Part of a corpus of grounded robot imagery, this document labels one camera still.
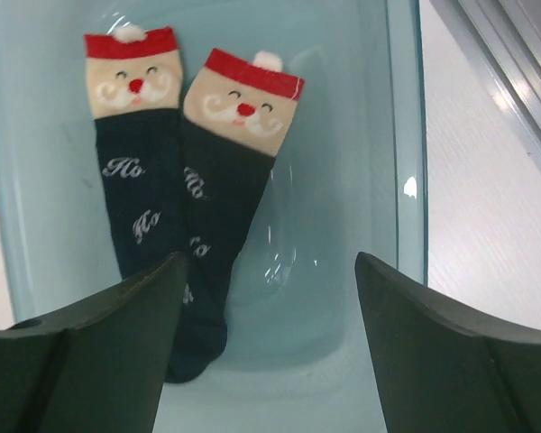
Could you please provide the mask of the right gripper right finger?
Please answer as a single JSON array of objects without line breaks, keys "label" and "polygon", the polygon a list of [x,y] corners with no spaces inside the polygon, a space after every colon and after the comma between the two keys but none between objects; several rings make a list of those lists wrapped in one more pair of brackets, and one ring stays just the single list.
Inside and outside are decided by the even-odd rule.
[{"label": "right gripper right finger", "polygon": [[368,253],[355,276],[388,431],[541,433],[541,330],[469,307]]}]

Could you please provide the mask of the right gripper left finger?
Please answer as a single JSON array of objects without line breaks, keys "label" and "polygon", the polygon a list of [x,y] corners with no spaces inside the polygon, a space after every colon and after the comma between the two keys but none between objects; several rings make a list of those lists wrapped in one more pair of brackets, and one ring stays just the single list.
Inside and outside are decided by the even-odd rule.
[{"label": "right gripper left finger", "polygon": [[0,432],[150,432],[187,262],[0,330]]}]

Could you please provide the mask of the navy santa sock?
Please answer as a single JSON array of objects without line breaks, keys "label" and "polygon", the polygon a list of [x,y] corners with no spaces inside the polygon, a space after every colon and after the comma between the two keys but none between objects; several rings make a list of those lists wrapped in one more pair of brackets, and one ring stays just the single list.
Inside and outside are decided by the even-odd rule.
[{"label": "navy santa sock", "polygon": [[134,24],[87,34],[86,89],[122,278],[188,249],[175,31]]},{"label": "navy santa sock", "polygon": [[165,381],[195,380],[225,350],[234,261],[295,115],[304,79],[279,55],[214,49],[181,113],[188,279]]}]

